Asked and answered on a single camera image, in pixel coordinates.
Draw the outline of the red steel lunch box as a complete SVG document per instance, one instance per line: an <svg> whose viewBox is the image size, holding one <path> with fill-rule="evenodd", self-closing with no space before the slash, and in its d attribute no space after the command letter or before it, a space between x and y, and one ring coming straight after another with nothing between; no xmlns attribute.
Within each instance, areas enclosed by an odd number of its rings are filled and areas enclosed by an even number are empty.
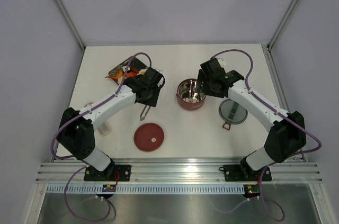
<svg viewBox="0 0 339 224"><path fill-rule="evenodd" d="M202 91L203 83L195 78L188 78L179 83L176 98L181 108L195 111L204 105L206 95Z"/></svg>

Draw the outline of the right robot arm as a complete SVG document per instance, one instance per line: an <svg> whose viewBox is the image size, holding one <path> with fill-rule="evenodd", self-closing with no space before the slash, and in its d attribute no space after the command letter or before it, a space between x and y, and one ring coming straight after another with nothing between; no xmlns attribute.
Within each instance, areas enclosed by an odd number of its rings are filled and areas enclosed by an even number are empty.
<svg viewBox="0 0 339 224"><path fill-rule="evenodd" d="M268 132L265 144L244 157L240 162L243 178L252 180L260 169L271 163L282 163L306 145L304 117L275 107L246 82L235 70L226 72L218 59L212 58L200 65L198 81L207 96L227 98L242 106Z"/></svg>

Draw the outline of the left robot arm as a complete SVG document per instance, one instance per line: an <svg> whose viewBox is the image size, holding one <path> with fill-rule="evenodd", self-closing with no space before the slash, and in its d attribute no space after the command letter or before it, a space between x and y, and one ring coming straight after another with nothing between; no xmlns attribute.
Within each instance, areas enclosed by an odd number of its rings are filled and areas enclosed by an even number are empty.
<svg viewBox="0 0 339 224"><path fill-rule="evenodd" d="M96 146L94 132L135 103L155 107L164 84L163 74L151 67L136 77L123 77L115 93L81 110L65 110L56 140L72 157L94 167L100 179L110 180L114 176L114 161Z"/></svg>

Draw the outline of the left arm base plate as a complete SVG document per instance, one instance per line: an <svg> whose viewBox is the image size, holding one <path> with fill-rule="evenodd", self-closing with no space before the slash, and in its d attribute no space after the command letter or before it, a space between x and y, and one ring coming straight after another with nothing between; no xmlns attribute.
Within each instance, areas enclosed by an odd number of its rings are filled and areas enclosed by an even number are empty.
<svg viewBox="0 0 339 224"><path fill-rule="evenodd" d="M90 166L85 169L84 181L87 182L128 182L130 181L131 165L117 165L108 171L98 171Z"/></svg>

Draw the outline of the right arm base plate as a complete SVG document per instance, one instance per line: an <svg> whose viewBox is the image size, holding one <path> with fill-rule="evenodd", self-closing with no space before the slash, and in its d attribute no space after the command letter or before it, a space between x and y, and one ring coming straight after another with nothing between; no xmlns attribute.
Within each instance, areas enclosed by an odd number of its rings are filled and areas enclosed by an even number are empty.
<svg viewBox="0 0 339 224"><path fill-rule="evenodd" d="M253 171L250 168L244 167L241 164L223 165L219 167L219 171L224 174L226 182L258 182L259 179L263 182L272 181L270 169L262 173L264 168Z"/></svg>

